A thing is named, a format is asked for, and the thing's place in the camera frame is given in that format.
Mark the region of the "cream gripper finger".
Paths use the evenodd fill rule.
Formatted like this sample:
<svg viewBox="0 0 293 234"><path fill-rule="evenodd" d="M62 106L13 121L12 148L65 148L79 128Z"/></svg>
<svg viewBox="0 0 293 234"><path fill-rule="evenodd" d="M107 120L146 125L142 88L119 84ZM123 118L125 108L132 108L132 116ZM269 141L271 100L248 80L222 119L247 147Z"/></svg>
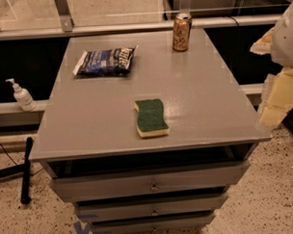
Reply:
<svg viewBox="0 0 293 234"><path fill-rule="evenodd" d="M293 109L293 67L285 66L277 75L269 74L261 92L257 123L277 127Z"/></svg>
<svg viewBox="0 0 293 234"><path fill-rule="evenodd" d="M271 41L274 28L267 31L259 40L257 40L251 47L251 52L258 55L271 53Z"/></svg>

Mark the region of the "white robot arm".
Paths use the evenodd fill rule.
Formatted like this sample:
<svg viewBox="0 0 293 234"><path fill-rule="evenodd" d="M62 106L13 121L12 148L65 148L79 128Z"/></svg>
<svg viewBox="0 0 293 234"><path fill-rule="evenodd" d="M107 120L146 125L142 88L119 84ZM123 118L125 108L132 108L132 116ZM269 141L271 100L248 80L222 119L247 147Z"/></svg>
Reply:
<svg viewBox="0 0 293 234"><path fill-rule="evenodd" d="M252 45L251 52L270 54L281 65L277 75L266 78L258 107L257 123L272 129L293 109L293 2L277 24Z"/></svg>

